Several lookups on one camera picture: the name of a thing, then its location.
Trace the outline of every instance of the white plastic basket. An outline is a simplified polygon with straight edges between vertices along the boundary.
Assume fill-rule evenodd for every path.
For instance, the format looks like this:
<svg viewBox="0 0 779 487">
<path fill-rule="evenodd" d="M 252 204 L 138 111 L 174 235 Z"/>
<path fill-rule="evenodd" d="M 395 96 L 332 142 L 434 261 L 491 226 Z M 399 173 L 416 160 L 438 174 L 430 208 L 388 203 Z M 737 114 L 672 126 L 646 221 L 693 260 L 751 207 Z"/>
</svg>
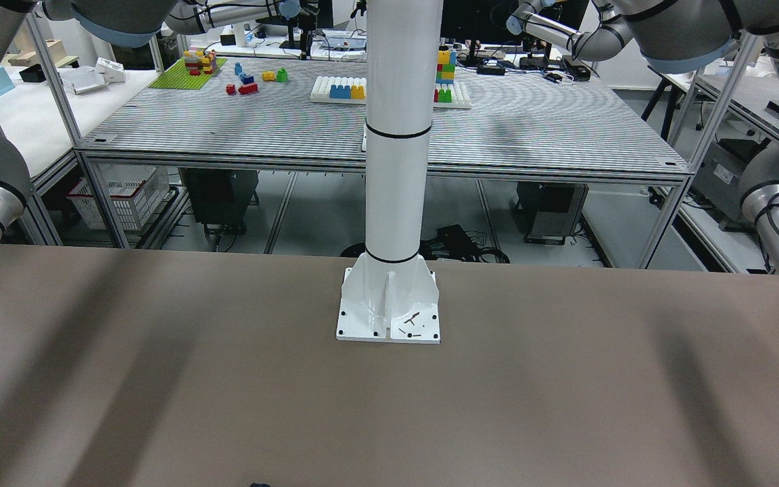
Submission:
<svg viewBox="0 0 779 487">
<path fill-rule="evenodd" d="M 141 230 L 170 191 L 170 179 L 161 167 L 103 164 L 101 174 L 124 230 Z M 66 196 L 90 229 L 104 230 L 104 221 L 86 179 L 78 181 Z"/>
</svg>

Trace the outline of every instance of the green baseplate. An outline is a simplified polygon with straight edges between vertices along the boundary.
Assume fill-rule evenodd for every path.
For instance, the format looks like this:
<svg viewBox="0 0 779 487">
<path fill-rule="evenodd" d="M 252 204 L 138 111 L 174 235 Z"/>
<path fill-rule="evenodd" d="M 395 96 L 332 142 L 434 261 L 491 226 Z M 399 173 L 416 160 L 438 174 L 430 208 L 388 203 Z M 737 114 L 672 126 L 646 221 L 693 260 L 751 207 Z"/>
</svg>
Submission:
<svg viewBox="0 0 779 487">
<path fill-rule="evenodd" d="M 225 57 L 216 58 L 218 64 L 218 71 L 225 65 L 227 59 Z M 212 79 L 212 77 L 218 74 L 218 71 L 214 74 L 200 74 L 199 76 L 192 76 L 185 70 L 185 60 L 180 59 L 173 66 L 170 66 L 167 71 L 164 71 L 157 80 L 152 81 L 149 87 L 157 87 L 157 89 L 201 89 L 204 85 Z"/>
</svg>

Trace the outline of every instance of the white table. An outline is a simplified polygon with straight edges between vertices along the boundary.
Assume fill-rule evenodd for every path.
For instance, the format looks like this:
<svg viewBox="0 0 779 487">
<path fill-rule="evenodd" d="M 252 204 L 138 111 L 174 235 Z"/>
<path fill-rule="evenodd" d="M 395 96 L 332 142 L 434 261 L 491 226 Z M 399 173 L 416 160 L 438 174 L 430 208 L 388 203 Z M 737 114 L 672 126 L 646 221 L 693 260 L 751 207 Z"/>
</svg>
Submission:
<svg viewBox="0 0 779 487">
<path fill-rule="evenodd" d="M 47 81 L 24 83 L 19 75 L 24 68 L 5 69 L 15 86 L 0 96 L 0 125 L 5 136 L 20 150 L 34 178 L 71 150 L 71 140 Z M 115 83 L 86 95 L 69 93 L 68 101 L 80 131 L 91 132 L 157 77 L 155 71 L 129 70 L 125 83 Z"/>
</svg>

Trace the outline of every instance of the brown tabletop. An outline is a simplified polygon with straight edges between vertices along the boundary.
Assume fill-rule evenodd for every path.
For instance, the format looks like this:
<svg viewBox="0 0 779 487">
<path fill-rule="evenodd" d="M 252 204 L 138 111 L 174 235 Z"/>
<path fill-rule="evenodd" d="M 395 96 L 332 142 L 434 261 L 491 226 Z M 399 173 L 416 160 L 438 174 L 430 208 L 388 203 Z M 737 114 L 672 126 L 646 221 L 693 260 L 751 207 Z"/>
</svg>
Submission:
<svg viewBox="0 0 779 487">
<path fill-rule="evenodd" d="M 776 277 L 434 262 L 397 345 L 349 264 L 0 247 L 0 485 L 779 486 Z"/>
</svg>

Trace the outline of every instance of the white pillar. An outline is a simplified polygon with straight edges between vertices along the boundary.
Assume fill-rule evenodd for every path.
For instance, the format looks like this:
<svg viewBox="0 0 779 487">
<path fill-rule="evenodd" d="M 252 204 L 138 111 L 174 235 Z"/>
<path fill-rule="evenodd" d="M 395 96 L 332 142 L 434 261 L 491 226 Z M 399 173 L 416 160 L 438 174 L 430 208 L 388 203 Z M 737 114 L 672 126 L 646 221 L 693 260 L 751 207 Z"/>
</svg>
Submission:
<svg viewBox="0 0 779 487">
<path fill-rule="evenodd" d="M 369 3 L 365 246 L 342 286 L 336 337 L 440 342 L 435 277 L 418 255 L 441 0 Z"/>
</svg>

